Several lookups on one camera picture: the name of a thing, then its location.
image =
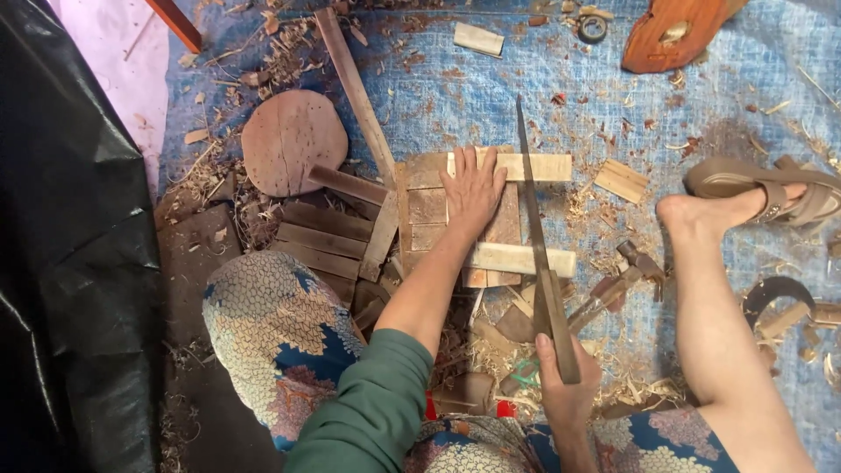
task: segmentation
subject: hand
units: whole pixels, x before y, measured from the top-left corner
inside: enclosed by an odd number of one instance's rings
[[[593,399],[601,383],[601,368],[595,358],[584,350],[575,335],[570,337],[573,339],[575,359],[581,372],[581,383],[577,385],[564,385],[561,381],[553,341],[545,333],[538,333],[535,338],[537,357],[540,359],[543,408],[549,427],[556,437],[584,433],[587,418],[593,409]]]
[[[494,174],[496,148],[493,146],[484,155],[481,169],[476,165],[476,149],[472,146],[463,151],[457,147],[452,152],[456,155],[456,177],[451,178],[446,169],[438,173],[447,194],[448,225],[463,229],[472,241],[479,238],[493,218],[508,169],[503,167]]]

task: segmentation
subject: orange wooden object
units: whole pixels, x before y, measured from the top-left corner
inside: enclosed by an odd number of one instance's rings
[[[651,0],[648,11],[633,25],[625,44],[622,67],[631,72],[663,72],[695,59],[721,28],[722,23],[747,1]],[[673,43],[661,43],[667,29],[686,21],[687,33]]]
[[[146,0],[190,52],[202,51],[202,35],[172,0]]]

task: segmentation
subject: black plastic sheet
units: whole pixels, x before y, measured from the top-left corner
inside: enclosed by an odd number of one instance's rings
[[[0,470],[154,471],[143,156],[45,0],[0,2]]]

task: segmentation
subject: sandal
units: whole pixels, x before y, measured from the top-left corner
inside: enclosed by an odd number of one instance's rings
[[[774,165],[777,169],[763,169],[737,159],[711,157],[690,169],[684,184],[690,194],[703,199],[723,199],[763,188],[768,202],[748,223],[777,220],[784,225],[802,226],[841,215],[841,179],[822,173],[811,164],[801,168],[787,155]],[[791,183],[804,183],[807,189],[786,208],[783,185]]]

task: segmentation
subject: green sleeve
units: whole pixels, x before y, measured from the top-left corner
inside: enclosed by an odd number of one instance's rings
[[[421,431],[432,356],[394,329],[377,330],[339,379],[336,397],[309,416],[287,473],[393,472]]]

